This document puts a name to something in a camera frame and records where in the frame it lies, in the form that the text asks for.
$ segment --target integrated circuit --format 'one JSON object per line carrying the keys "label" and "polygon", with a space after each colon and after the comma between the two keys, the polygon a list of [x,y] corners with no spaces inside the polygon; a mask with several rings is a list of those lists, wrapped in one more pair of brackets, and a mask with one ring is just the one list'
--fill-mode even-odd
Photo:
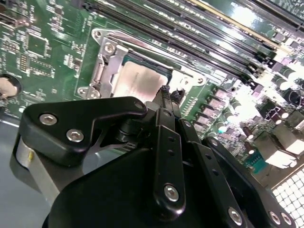
{"label": "integrated circuit", "polygon": [[46,53],[46,40],[30,33],[27,35],[27,39],[28,52],[44,57]]}

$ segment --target surface mount component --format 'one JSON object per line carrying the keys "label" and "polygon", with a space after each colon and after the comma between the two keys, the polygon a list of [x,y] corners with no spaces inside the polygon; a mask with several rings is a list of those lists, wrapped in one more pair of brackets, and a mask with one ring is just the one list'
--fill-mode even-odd
{"label": "surface mount component", "polygon": [[296,161],[296,158],[288,154],[280,142],[273,135],[263,132],[254,141],[263,159],[276,167],[285,169]]}
{"label": "surface mount component", "polygon": [[299,130],[282,123],[274,128],[273,134],[288,152],[299,155],[304,151],[304,136]]}

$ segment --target electrolytic capacitor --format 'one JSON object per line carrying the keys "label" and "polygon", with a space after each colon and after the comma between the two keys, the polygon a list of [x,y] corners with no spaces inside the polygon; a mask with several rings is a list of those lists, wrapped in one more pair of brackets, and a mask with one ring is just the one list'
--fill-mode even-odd
{"label": "electrolytic capacitor", "polygon": [[225,126],[224,122],[220,121],[216,124],[218,133],[225,133],[227,131],[227,127]]}
{"label": "electrolytic capacitor", "polygon": [[287,90],[291,87],[291,82],[289,81],[286,81],[285,79],[283,78],[279,78],[276,80],[275,84],[277,85],[277,87],[280,89],[280,90]]}
{"label": "electrolytic capacitor", "polygon": [[279,117],[278,114],[275,114],[274,116],[272,116],[272,117],[271,117],[271,120],[272,120],[273,122],[275,122],[276,125],[279,125],[279,124],[282,122],[282,120],[280,119],[280,117]]}
{"label": "electrolytic capacitor", "polygon": [[242,111],[242,105],[238,101],[233,102],[232,107],[237,113],[240,113]]}
{"label": "electrolytic capacitor", "polygon": [[285,66],[280,70],[280,73],[287,77],[289,81],[295,81],[296,79],[300,78],[300,74],[294,71],[293,69]]}
{"label": "electrolytic capacitor", "polygon": [[282,119],[286,119],[287,117],[289,117],[288,112],[283,108],[281,108],[277,113],[282,117]]}
{"label": "electrolytic capacitor", "polygon": [[254,154],[256,149],[249,142],[245,142],[244,146],[245,146],[245,149],[246,149],[247,153]]}
{"label": "electrolytic capacitor", "polygon": [[243,132],[245,133],[245,135],[247,136],[248,139],[253,139],[253,134],[251,132],[251,130],[248,127],[244,127]]}
{"label": "electrolytic capacitor", "polygon": [[224,117],[226,118],[226,120],[229,122],[229,123],[233,123],[235,121],[235,116],[233,115],[232,112],[230,111],[227,111],[224,113]]}

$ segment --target capacitor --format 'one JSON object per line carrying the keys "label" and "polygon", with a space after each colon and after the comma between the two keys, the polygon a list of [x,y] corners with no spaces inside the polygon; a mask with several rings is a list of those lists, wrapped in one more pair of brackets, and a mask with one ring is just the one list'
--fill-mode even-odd
{"label": "capacitor", "polygon": [[256,149],[249,142],[245,142],[244,146],[245,146],[245,149],[246,149],[247,153],[254,154]]}
{"label": "capacitor", "polygon": [[281,116],[282,119],[286,119],[287,117],[289,117],[289,113],[280,107],[280,110],[277,111],[277,113]]}
{"label": "capacitor", "polygon": [[17,96],[21,92],[20,81],[12,75],[0,75],[0,97],[9,98]]}
{"label": "capacitor", "polygon": [[240,113],[242,111],[242,105],[238,101],[233,102],[232,107],[237,113]]}
{"label": "capacitor", "polygon": [[235,121],[235,116],[233,115],[232,112],[230,111],[227,111],[224,113],[224,117],[226,118],[226,120],[229,122],[229,123],[233,123]]}
{"label": "capacitor", "polygon": [[245,133],[245,135],[247,136],[248,139],[253,139],[253,134],[251,132],[251,130],[248,127],[244,127],[243,132]]}
{"label": "capacitor", "polygon": [[227,131],[227,127],[225,126],[224,122],[219,121],[216,124],[217,129],[218,129],[218,133],[222,134],[225,133]]}
{"label": "capacitor", "polygon": [[299,73],[287,66],[283,67],[282,70],[280,70],[280,73],[283,76],[287,77],[289,81],[295,81],[296,79],[301,77]]}
{"label": "capacitor", "polygon": [[218,139],[218,135],[215,132],[209,132],[208,137],[216,138]]}
{"label": "capacitor", "polygon": [[282,120],[280,119],[279,115],[278,114],[275,114],[271,117],[272,121],[275,122],[276,125],[279,125]]}
{"label": "capacitor", "polygon": [[280,89],[280,90],[287,90],[291,87],[292,83],[289,82],[289,81],[286,81],[285,79],[283,78],[279,78],[276,80],[275,84],[277,85],[277,87]]}

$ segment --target black bracket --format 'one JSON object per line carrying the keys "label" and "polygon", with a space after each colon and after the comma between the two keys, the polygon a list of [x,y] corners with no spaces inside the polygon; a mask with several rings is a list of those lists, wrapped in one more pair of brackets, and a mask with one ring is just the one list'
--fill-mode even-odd
{"label": "black bracket", "polygon": [[[33,104],[25,109],[19,133],[31,149],[64,166],[79,165],[92,146],[95,128],[105,128],[125,119],[143,118],[146,106],[134,97]],[[53,125],[43,124],[40,117],[51,114]],[[71,129],[80,131],[83,139],[68,139]]]}

